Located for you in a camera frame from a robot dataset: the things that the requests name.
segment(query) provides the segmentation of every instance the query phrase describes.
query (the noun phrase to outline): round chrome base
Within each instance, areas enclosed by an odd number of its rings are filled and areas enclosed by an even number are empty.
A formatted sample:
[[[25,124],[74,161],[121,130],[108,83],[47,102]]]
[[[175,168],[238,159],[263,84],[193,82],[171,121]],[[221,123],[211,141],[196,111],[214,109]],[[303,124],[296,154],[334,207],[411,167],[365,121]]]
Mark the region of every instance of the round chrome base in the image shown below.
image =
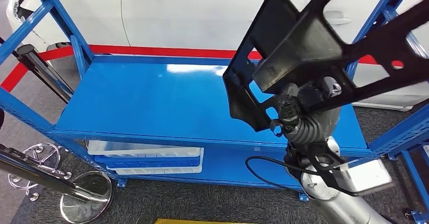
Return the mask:
[[[83,189],[103,195],[108,201],[81,201],[63,194],[60,201],[61,215],[68,222],[87,223],[97,218],[109,206],[112,200],[112,182],[102,172],[86,172],[72,182]]]
[[[51,143],[40,143],[34,146],[31,146],[25,149],[22,153],[32,157],[34,160],[38,161],[38,167],[44,169],[45,171],[55,172],[61,175],[61,171],[57,170],[58,165],[61,160],[60,147],[55,146]],[[67,175],[64,176],[65,179],[71,177],[71,173],[67,172]],[[23,178],[19,176],[14,176],[8,174],[9,184],[19,190],[25,190],[25,195],[29,195],[30,189],[38,186],[36,183],[31,181],[23,181]],[[38,193],[33,193],[33,196],[30,197],[31,201],[36,201],[38,199]]]

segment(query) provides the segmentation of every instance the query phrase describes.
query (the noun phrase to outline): yellow object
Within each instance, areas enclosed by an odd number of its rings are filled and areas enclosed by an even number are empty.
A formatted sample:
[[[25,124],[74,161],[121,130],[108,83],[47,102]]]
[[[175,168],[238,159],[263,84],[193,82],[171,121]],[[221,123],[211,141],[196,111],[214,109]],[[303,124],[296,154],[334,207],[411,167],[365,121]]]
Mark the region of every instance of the yellow object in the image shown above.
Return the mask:
[[[158,219],[158,220],[156,220],[155,224],[246,224],[246,223]]]

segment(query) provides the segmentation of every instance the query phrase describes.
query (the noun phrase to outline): blue storage tray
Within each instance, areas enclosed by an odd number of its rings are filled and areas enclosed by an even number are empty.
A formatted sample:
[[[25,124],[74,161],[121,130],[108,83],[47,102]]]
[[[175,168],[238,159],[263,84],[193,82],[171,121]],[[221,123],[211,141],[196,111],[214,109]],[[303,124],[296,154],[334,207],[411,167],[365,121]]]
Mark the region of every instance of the blue storage tray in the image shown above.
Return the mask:
[[[108,168],[144,167],[195,167],[200,165],[200,157],[106,157],[95,156],[95,161]]]

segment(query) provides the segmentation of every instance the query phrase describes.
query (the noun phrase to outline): white storage tray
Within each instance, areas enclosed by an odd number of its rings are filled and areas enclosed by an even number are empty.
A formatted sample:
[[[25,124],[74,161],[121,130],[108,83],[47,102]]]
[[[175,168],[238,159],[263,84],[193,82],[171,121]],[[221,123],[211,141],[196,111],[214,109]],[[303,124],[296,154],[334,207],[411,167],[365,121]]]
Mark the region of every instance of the white storage tray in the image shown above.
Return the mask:
[[[88,154],[110,157],[197,157],[202,154],[202,150],[199,147],[90,141]]]
[[[201,148],[200,165],[196,167],[144,167],[144,168],[109,168],[118,175],[144,175],[144,174],[171,174],[171,173],[199,173],[202,171],[204,149]]]

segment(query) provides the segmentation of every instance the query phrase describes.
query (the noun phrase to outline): shelf surface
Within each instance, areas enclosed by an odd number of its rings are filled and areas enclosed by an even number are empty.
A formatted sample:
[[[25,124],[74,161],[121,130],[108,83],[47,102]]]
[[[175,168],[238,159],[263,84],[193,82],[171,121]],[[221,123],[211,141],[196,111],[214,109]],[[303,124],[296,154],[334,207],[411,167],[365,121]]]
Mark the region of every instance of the shelf surface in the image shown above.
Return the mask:
[[[285,152],[229,151],[220,148],[205,148],[201,173],[121,175],[126,178],[176,181],[217,185],[276,188],[256,178],[244,161],[249,156],[262,155],[282,161]],[[250,167],[261,177],[274,183],[301,190],[298,181],[291,177],[283,166],[260,159],[249,161]]]
[[[222,80],[229,61],[97,56],[53,133],[148,144],[284,148],[285,138],[270,130],[254,132],[230,117]],[[253,92],[267,98],[257,87]],[[334,137],[342,148],[367,149],[351,105],[342,108]]]

